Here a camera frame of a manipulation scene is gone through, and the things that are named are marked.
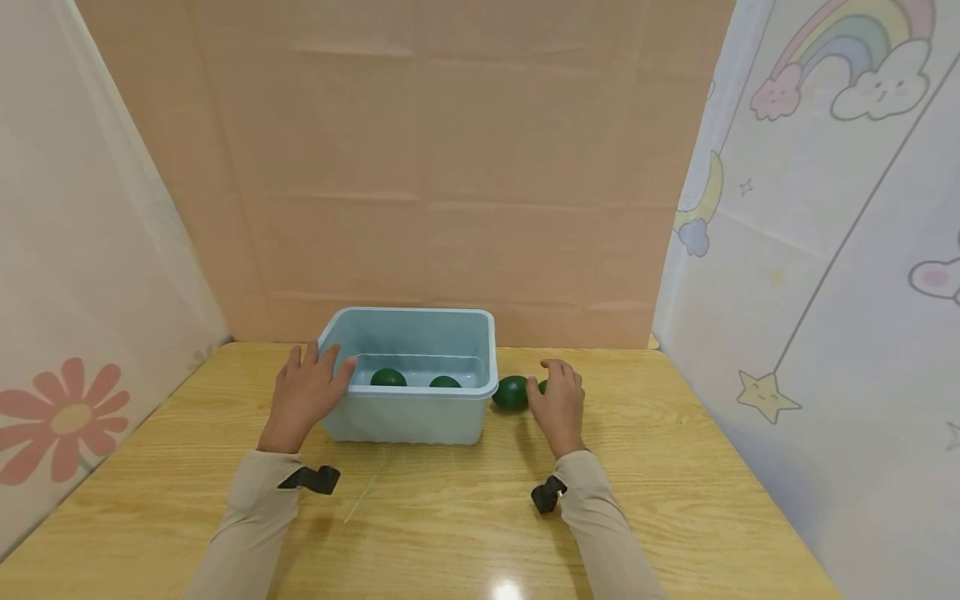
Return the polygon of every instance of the star print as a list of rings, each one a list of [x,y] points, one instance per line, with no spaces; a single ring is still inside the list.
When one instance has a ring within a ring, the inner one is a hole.
[[[777,374],[775,372],[763,375],[757,379],[751,377],[743,371],[740,372],[740,382],[743,384],[743,392],[736,397],[740,404],[753,406],[768,421],[777,424],[777,417],[780,411],[791,411],[803,408],[800,404],[780,393],[777,387]]]
[[[950,433],[953,434],[953,439],[950,440],[949,444],[947,444],[947,450],[960,448],[960,425],[956,425],[955,423],[947,421],[947,427],[949,427]]]

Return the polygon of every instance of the beige sleeve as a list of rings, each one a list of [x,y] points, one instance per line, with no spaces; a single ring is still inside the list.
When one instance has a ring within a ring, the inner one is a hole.
[[[263,600],[274,578],[280,546],[297,516],[300,490],[277,488],[302,467],[299,454],[251,450],[240,463],[227,514],[206,549],[187,600]]]
[[[560,509],[580,547],[593,597],[665,600],[666,591],[644,558],[593,453],[580,450],[561,457],[555,474],[566,484]]]

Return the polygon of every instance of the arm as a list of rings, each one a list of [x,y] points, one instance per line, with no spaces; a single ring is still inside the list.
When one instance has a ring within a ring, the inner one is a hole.
[[[300,491],[279,490],[301,467],[299,454],[251,450],[233,477],[227,514],[206,549],[187,600],[267,597],[280,546],[297,516]]]
[[[613,499],[607,474],[581,437],[583,378],[562,360],[544,360],[546,393],[527,379],[527,399],[537,425],[557,458],[557,478],[566,485],[560,508],[580,548],[590,589],[598,600],[665,600],[666,592],[640,550]]]
[[[310,429],[347,391],[356,359],[349,358],[336,376],[340,347],[318,356],[317,343],[290,350],[276,375],[270,418],[257,450],[240,463],[227,501],[227,514],[187,589],[187,600],[260,600],[267,596],[280,546],[297,516],[296,489],[278,486],[302,467],[300,447]]]
[[[666,600],[596,456],[588,450],[566,454],[556,474],[566,484],[560,510],[577,540],[593,597]]]

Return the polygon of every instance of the plastic box rim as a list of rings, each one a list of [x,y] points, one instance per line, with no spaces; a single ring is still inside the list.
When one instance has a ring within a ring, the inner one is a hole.
[[[347,388],[347,396],[437,396],[462,399],[487,399],[493,396],[500,385],[499,372],[496,368],[496,336],[494,335],[493,315],[482,308],[409,308],[392,306],[346,306],[333,314],[330,321],[326,324],[323,333],[317,338],[318,346],[324,345],[326,336],[329,335],[333,326],[336,325],[340,317],[347,312],[353,311],[399,311],[399,312],[427,312],[427,313],[474,313],[483,315],[487,319],[487,335],[489,336],[490,348],[490,381],[481,388],[431,388],[431,387],[388,387],[378,385],[359,385],[350,384]]]

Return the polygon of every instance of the rainbow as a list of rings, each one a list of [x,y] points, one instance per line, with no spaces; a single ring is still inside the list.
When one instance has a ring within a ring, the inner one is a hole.
[[[840,57],[855,82],[905,41],[929,40],[934,16],[933,0],[828,0],[790,39],[770,78],[797,64],[802,84],[821,60]]]

